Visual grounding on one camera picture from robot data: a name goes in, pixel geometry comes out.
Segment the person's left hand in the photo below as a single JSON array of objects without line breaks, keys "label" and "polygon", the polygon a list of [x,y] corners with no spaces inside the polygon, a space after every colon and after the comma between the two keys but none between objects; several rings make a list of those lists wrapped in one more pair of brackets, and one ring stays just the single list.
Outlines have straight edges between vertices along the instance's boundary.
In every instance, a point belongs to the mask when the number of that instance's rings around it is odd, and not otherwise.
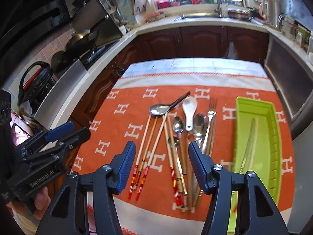
[{"label": "person's left hand", "polygon": [[34,211],[34,217],[41,220],[44,216],[48,206],[51,203],[51,198],[48,195],[48,188],[43,187],[37,194],[34,200],[34,206],[36,210]]}]

